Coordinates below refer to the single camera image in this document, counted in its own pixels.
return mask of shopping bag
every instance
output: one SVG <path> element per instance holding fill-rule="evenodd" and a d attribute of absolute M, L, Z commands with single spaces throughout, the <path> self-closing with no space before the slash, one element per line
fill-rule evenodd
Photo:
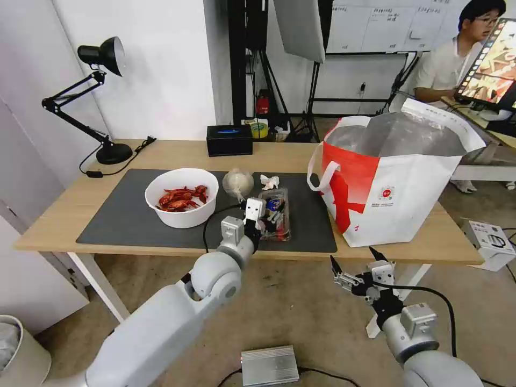
<path fill-rule="evenodd" d="M 341 118 L 316 147 L 306 181 L 351 247 L 408 242 L 461 157 L 484 146 L 462 118 L 408 99 L 398 113 Z M 316 187 L 310 176 L 321 150 Z"/>

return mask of red crayfish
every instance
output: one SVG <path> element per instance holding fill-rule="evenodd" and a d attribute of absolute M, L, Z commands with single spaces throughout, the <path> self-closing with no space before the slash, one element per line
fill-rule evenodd
<path fill-rule="evenodd" d="M 184 187 L 164 191 L 166 194 L 161 197 L 156 208 L 168 212 L 184 212 L 188 210 L 188 207 L 199 207 L 199 204 L 192 200 L 193 197 L 199 198 L 204 204 L 206 204 L 208 199 L 206 194 L 207 187 L 205 185 L 198 185 L 193 190 Z"/>

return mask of black tissue box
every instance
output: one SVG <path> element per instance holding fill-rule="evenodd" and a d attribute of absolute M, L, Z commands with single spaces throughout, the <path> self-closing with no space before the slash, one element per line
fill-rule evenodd
<path fill-rule="evenodd" d="M 208 126 L 206 134 L 208 156 L 253 154 L 253 135 L 249 125 Z"/>

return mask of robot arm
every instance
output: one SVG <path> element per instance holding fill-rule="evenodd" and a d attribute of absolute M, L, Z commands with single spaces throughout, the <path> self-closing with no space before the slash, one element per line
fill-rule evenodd
<path fill-rule="evenodd" d="M 394 285 L 394 264 L 370 248 L 375 261 L 357 276 L 344 273 L 331 257 L 336 284 L 362 296 L 378 314 L 377 323 L 385 333 L 387 345 L 404 369 L 406 387 L 483 387 L 477 374 L 463 361 L 437 351 L 433 336 L 437 314 L 425 304 L 403 305 L 398 294 L 386 286 Z"/>
<path fill-rule="evenodd" d="M 204 320 L 240 290 L 242 270 L 257 249 L 265 201 L 248 199 L 246 217 L 226 217 L 217 251 L 202 255 L 104 340 L 84 372 L 44 387 L 147 387 L 199 336 Z"/>
<path fill-rule="evenodd" d="M 72 378 L 43 387 L 147 387 L 199 336 L 204 320 L 233 298 L 242 270 L 258 247 L 265 201 L 247 199 L 244 221 L 226 217 L 217 251 L 202 255 L 173 285 L 165 286 L 106 338 L 91 366 Z M 404 369 L 406 387 L 483 387 L 461 360 L 438 352 L 432 328 L 437 315 L 426 304 L 405 306 L 386 286 L 394 284 L 394 264 L 371 249 L 368 271 L 344 273 L 332 257 L 334 281 L 362 296 L 378 314 L 378 326 Z"/>

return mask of door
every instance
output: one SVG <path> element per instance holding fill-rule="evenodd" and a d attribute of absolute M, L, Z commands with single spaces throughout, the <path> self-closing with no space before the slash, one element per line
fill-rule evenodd
<path fill-rule="evenodd" d="M 20 234 L 0 217 L 0 314 L 19 318 L 32 334 L 88 304 L 88 299 L 37 252 L 12 248 Z"/>
<path fill-rule="evenodd" d="M 23 234 L 63 190 L 0 95 L 0 216 Z M 71 280 L 88 285 L 67 254 L 44 256 Z"/>

